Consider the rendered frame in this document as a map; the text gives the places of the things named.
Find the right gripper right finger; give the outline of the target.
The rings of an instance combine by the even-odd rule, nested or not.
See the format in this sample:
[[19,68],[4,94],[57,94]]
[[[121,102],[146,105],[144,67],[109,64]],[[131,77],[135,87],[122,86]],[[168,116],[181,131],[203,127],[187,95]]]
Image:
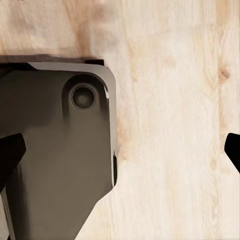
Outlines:
[[240,173],[240,135],[228,133],[224,151]]

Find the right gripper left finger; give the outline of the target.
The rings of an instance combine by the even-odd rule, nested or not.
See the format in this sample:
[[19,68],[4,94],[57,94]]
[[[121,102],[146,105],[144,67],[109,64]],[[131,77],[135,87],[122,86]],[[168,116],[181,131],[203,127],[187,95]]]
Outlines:
[[26,152],[26,144],[21,133],[0,139],[0,193]]

